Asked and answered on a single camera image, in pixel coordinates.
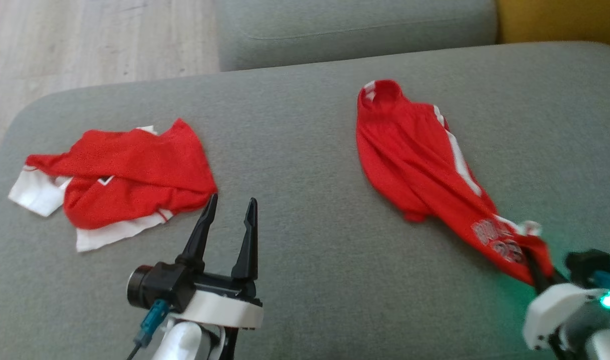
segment printed number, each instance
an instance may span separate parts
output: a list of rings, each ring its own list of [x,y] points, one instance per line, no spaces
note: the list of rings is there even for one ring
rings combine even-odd
[[[502,222],[496,224],[490,219],[483,219],[474,223],[471,229],[481,244],[489,245],[508,262],[522,264],[524,261],[523,252],[516,241],[510,239],[513,234],[506,224]]]
[[[484,246],[487,246],[490,242],[495,241],[499,238],[499,231],[497,231],[494,223],[488,219],[481,220],[471,226],[474,234]]]

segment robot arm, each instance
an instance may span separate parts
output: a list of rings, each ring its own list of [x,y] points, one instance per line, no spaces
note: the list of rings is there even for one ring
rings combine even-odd
[[[129,360],[149,345],[166,316],[155,360],[232,360],[239,329],[262,325],[263,303],[256,297],[254,283],[259,277],[257,201],[250,199],[243,243],[230,276],[204,271],[203,254],[217,202],[218,195],[213,194],[173,264],[141,265],[129,277],[127,301],[149,310]]]
[[[610,255],[570,253],[567,282],[558,271],[545,278],[525,254],[537,294],[522,330],[527,347],[551,349],[559,360],[610,360],[610,312],[601,303],[610,289]]]

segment white trim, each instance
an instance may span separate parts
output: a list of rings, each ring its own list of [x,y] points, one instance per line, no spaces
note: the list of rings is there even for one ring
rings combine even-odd
[[[516,224],[511,220],[508,220],[504,217],[501,217],[497,214],[494,215],[494,218],[501,223],[508,225],[515,233],[518,235],[523,235],[523,237],[527,235],[531,235],[533,237],[540,237],[543,233],[543,226],[536,221],[526,220],[520,224]]]
[[[52,177],[33,166],[23,166],[7,198],[43,217],[50,216],[63,205],[65,189],[71,177]]]
[[[463,152],[459,146],[459,142],[456,141],[456,136],[454,136],[451,132],[445,129],[445,117],[442,116],[438,106],[434,105],[433,113],[436,116],[436,120],[442,125],[445,133],[447,134],[447,138],[449,139],[449,145],[451,145],[451,153],[454,157],[454,165],[456,167],[456,173],[460,175],[460,177],[467,183],[471,191],[473,191],[477,196],[481,196],[483,194],[483,190],[481,187],[474,181],[472,176],[470,175],[470,171],[467,167],[467,162],[465,162],[465,157],[463,157]]]
[[[136,129],[143,130],[143,132],[148,132],[150,134],[158,135],[159,133],[154,131],[154,125],[149,126],[139,126]]]
[[[368,82],[367,84],[362,86],[363,89],[365,89],[365,91],[373,91],[374,89],[376,89],[376,80],[371,80],[370,82]]]
[[[142,218],[118,221],[107,226],[91,230],[76,229],[76,251],[90,251],[102,248],[108,244],[115,243],[121,239],[131,238],[141,231],[153,228],[156,225],[167,223],[174,216],[170,210],[159,209],[154,214]]]
[[[99,178],[98,182],[103,185],[104,187],[107,186],[107,184],[109,184],[109,182],[111,182],[111,180],[114,178],[114,176],[110,176],[107,178],[107,180],[103,180],[102,178]]]

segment sofa cushion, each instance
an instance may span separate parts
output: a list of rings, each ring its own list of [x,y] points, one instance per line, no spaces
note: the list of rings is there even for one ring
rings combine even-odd
[[[0,149],[0,359],[120,359],[145,311],[125,285],[173,262],[199,212],[76,253],[62,212],[7,199],[30,153],[85,130],[177,117],[204,145],[219,187],[207,271],[229,274],[250,197],[259,204],[263,327],[237,360],[551,360],[527,351],[534,293],[436,219],[410,223],[363,175],[356,97],[392,78],[438,105],[500,215],[543,225],[552,259],[610,252],[610,47],[525,43],[77,89],[29,105]],[[151,357],[160,335],[139,358]]]
[[[222,71],[494,44],[493,0],[219,0]]]

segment white stripe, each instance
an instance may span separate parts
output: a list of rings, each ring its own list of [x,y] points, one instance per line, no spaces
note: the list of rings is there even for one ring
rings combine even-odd
[[[440,123],[440,125],[442,125],[442,127],[445,127],[445,118],[442,116],[441,112],[438,109],[437,105],[433,106],[433,114],[435,114],[436,119],[438,119],[438,122]]]
[[[440,110],[436,105],[433,107],[433,113],[436,115],[436,120],[445,127],[445,117],[442,116]],[[454,156],[454,164],[456,166],[456,173],[460,175],[460,177],[465,180],[471,191],[473,191],[477,196],[481,196],[483,191],[481,187],[477,185],[476,182],[472,179],[470,172],[467,169],[467,163],[465,162],[465,157],[463,157],[463,152],[461,152],[461,148],[459,146],[458,141],[456,141],[456,136],[454,136],[451,132],[445,129],[445,133],[447,133],[447,138],[449,139],[449,145],[451,145],[451,153]]]
[[[525,235],[522,233],[524,231],[524,229],[520,228],[520,226],[516,225],[516,223],[514,223],[513,221],[503,218],[497,214],[494,214],[494,218],[497,219],[497,221],[500,221],[501,223],[504,223],[507,226],[509,226],[511,228],[511,230],[513,230],[518,235]]]

